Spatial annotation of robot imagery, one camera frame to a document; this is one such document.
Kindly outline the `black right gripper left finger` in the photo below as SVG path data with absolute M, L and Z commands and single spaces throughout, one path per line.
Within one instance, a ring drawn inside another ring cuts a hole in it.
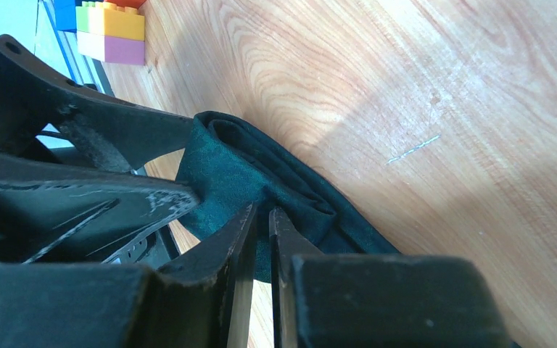
M 256 212 L 156 270 L 0 264 L 0 347 L 245 347 Z

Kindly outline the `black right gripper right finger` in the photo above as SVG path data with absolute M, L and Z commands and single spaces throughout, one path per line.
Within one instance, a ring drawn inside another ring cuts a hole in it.
M 277 347 L 510 347 L 475 265 L 459 257 L 324 254 L 269 216 Z

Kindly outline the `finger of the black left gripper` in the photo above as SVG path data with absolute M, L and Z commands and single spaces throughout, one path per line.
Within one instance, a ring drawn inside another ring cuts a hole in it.
M 20 155 L 53 125 L 102 170 L 127 173 L 185 147 L 193 121 L 82 86 L 0 36 L 0 152 Z
M 0 262 L 107 262 L 198 204 L 174 181 L 0 153 Z

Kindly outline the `dark green tie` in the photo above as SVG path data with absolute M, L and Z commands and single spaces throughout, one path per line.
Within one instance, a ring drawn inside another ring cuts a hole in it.
M 255 279 L 271 279 L 269 214 L 282 209 L 326 254 L 385 254 L 396 248 L 324 177 L 250 123 L 220 112 L 194 116 L 176 176 L 200 203 L 180 218 L 198 239 L 210 237 L 238 210 L 257 205 Z

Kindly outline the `colourful toy brick block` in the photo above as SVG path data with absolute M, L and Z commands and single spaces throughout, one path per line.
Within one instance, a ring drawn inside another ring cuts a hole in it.
M 78 53 L 100 62 L 145 64 L 145 0 L 53 2 L 57 30 L 76 35 Z

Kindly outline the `white debris scrap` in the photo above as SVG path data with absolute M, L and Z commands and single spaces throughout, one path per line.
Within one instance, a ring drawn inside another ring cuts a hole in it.
M 390 159 L 387 160 L 387 164 L 389 165 L 390 163 L 396 162 L 398 160 L 402 160 L 405 157 L 407 157 L 408 155 L 417 152 L 420 149 L 425 148 L 426 146 L 430 145 L 431 143 L 435 142 L 436 140 L 438 140 L 441 137 L 441 134 L 437 134 L 436 136 L 431 137 L 430 139 L 427 139 L 425 141 L 423 141 L 422 143 L 418 144 L 417 146 L 409 149 L 406 152 L 403 152 L 402 154 L 392 157 Z

